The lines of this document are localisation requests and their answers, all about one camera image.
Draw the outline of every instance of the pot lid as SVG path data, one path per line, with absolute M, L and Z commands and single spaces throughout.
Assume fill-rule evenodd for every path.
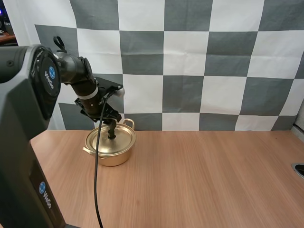
M 126 152 L 134 145 L 136 134 L 131 127 L 118 123 L 115 128 L 115 139 L 108 139 L 109 129 L 110 127 L 107 125 L 101 126 L 98 156 L 105 157 L 117 155 Z M 90 132 L 85 140 L 85 146 L 92 151 L 92 153 L 95 153 L 96 151 L 97 135 L 98 128 L 95 128 Z

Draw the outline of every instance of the black cable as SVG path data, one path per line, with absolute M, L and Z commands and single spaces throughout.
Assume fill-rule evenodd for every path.
M 95 209 L 96 209 L 96 214 L 97 214 L 97 219 L 100 228 L 104 228 L 103 224 L 101 222 L 100 214 L 99 214 L 99 209 L 98 209 L 98 203 L 97 203 L 97 168 L 98 168 L 98 146 L 99 146 L 99 139 L 100 139 L 100 132 L 101 132 L 101 124 L 103 121 L 104 117 L 104 110 L 105 110 L 105 105 L 107 100 L 110 98 L 112 94 L 109 94 L 106 99 L 104 100 L 104 106 L 101 110 L 101 115 L 100 115 L 100 122 L 98 126 L 98 133 L 97 133 L 97 142 L 96 142 L 96 150 L 95 150 L 95 173 L 94 173 L 94 200 L 95 200 Z

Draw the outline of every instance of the fabric backdrop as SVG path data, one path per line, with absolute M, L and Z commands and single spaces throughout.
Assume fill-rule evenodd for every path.
M 23 0 L 32 44 L 123 84 L 137 130 L 288 130 L 304 97 L 303 0 Z M 62 85 L 51 128 L 92 129 Z

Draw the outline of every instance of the aluminum pot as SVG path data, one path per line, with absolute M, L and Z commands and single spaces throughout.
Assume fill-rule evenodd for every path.
M 132 127 L 125 124 L 126 121 L 132 123 Z M 115 139 L 108 139 L 107 125 L 101 126 L 100 140 L 98 146 L 98 163 L 104 166 L 116 166 L 126 162 L 132 153 L 132 147 L 136 141 L 136 133 L 134 131 L 134 121 L 124 119 L 122 123 L 118 123 L 115 128 Z M 84 151 L 95 156 L 97 143 L 98 127 L 90 132 L 85 140 Z

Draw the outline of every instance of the metal hole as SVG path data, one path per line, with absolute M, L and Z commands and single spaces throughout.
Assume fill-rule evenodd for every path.
M 9 61 L 7 61 L 6 62 L 6 65 L 8 66 L 8 67 L 12 67 L 13 65 L 14 65 L 14 61 L 12 61 L 12 60 L 9 60 Z
M 294 163 L 291 166 L 300 177 L 304 178 L 304 163 Z

